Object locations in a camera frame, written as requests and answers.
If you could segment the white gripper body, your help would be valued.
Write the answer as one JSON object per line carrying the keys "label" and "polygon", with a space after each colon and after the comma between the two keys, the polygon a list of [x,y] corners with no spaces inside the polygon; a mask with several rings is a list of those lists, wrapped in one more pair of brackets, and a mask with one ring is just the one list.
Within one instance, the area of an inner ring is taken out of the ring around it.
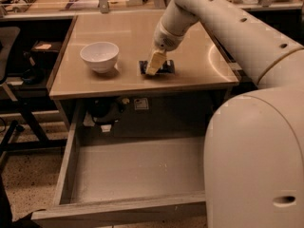
{"label": "white gripper body", "polygon": [[162,22],[159,22],[154,31],[154,46],[165,51],[173,51],[180,45],[183,38],[183,35],[172,34],[163,26]]}

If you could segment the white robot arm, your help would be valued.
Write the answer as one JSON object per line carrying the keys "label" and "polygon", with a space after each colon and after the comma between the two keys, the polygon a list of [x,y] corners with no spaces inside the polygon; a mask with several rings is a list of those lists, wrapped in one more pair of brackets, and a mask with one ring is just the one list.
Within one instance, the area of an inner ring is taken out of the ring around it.
{"label": "white robot arm", "polygon": [[304,228],[303,47],[227,0],[171,0],[147,73],[201,22],[257,89],[228,100],[204,141],[208,228]]}

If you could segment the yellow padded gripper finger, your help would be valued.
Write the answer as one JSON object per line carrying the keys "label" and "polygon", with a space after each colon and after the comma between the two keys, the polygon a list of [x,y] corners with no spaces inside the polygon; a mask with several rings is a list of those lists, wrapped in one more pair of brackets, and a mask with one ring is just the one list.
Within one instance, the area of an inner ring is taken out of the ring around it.
{"label": "yellow padded gripper finger", "polygon": [[145,73],[155,75],[166,61],[166,52],[164,50],[152,49],[148,60]]}

